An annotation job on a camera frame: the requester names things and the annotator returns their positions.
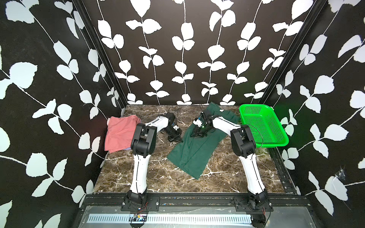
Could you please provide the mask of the dark green t-shirt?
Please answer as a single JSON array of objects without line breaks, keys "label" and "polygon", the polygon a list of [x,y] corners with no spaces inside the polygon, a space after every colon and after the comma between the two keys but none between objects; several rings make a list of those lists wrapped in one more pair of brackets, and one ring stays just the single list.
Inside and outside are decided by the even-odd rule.
[{"label": "dark green t-shirt", "polygon": [[194,124],[187,128],[183,142],[175,146],[167,159],[188,175],[199,179],[213,152],[227,134],[213,129],[206,137],[191,137],[194,128]]}]

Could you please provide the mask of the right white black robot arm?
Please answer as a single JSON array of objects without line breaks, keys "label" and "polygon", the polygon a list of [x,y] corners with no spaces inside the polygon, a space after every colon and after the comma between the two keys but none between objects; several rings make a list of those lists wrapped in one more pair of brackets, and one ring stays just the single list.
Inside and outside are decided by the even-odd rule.
[{"label": "right white black robot arm", "polygon": [[218,129],[231,137],[232,150],[242,163],[248,185],[248,206],[252,211],[262,210],[269,201],[267,190],[261,180],[256,161],[256,142],[248,125],[239,125],[222,116],[212,115],[204,110],[193,120],[191,137],[205,137]]}]

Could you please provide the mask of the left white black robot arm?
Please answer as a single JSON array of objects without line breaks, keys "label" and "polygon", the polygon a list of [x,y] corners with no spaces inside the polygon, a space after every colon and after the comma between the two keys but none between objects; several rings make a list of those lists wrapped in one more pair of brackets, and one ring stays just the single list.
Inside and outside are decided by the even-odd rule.
[{"label": "left white black robot arm", "polygon": [[131,142],[134,157],[134,173],[130,190],[126,198],[137,205],[147,202],[147,168],[151,155],[156,148],[157,133],[162,131],[168,135],[169,142],[182,143],[182,130],[177,125],[175,114],[167,112],[148,123],[136,126]]}]

